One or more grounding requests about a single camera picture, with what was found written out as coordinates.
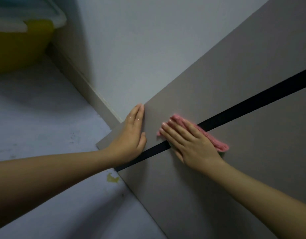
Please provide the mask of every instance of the right hand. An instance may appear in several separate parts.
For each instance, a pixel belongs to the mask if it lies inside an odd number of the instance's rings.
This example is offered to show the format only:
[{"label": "right hand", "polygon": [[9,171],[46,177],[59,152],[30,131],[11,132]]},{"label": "right hand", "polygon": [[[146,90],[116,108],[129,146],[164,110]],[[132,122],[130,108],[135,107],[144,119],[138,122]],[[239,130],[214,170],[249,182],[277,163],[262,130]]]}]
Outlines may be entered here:
[{"label": "right hand", "polygon": [[213,165],[222,163],[222,158],[210,140],[189,121],[183,122],[188,131],[173,120],[163,122],[160,128],[160,133],[175,146],[174,152],[179,160],[202,173],[207,173]]}]

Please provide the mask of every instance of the forearm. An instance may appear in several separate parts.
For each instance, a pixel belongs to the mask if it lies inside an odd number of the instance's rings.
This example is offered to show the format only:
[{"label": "forearm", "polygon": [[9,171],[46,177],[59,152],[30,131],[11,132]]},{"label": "forearm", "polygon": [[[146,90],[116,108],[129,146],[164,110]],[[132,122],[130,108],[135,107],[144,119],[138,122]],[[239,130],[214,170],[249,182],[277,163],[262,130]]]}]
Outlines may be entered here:
[{"label": "forearm", "polygon": [[0,162],[0,227],[110,168],[109,156],[103,150]]},{"label": "forearm", "polygon": [[280,238],[306,238],[306,205],[231,167],[224,161],[205,169],[236,201]]}]

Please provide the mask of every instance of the left hand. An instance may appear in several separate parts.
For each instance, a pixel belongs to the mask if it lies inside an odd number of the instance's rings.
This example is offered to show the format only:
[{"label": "left hand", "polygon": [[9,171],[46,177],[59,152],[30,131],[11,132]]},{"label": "left hand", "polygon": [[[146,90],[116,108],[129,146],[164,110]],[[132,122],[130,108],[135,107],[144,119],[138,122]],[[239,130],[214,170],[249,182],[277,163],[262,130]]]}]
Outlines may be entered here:
[{"label": "left hand", "polygon": [[137,104],[127,115],[122,133],[107,148],[114,159],[113,166],[130,162],[141,154],[147,139],[141,133],[144,105]]}]

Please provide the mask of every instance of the white lid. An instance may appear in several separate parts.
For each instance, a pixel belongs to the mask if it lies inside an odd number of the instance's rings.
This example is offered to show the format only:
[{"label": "white lid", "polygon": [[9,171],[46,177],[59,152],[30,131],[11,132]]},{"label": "white lid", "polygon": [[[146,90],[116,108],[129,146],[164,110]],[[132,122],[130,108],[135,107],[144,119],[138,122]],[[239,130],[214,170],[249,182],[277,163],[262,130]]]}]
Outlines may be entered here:
[{"label": "white lid", "polygon": [[0,32],[27,32],[24,21],[46,19],[54,28],[66,24],[66,16],[52,0],[30,0],[21,6],[0,6]]}]

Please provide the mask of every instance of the hand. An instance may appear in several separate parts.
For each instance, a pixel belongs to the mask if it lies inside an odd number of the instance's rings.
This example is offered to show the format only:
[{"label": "hand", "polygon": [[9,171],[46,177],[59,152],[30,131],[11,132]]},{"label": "hand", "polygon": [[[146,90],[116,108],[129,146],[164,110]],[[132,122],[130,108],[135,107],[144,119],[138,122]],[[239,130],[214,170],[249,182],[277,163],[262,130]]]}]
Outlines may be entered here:
[{"label": "hand", "polygon": [[210,140],[189,121],[183,121],[187,130],[175,121],[162,123],[160,133],[171,142],[176,156],[187,166],[202,173],[207,173],[211,166],[223,162]]},{"label": "hand", "polygon": [[107,148],[114,158],[113,167],[135,159],[143,151],[147,139],[145,132],[141,134],[144,105],[137,104],[127,115],[122,133]]}]

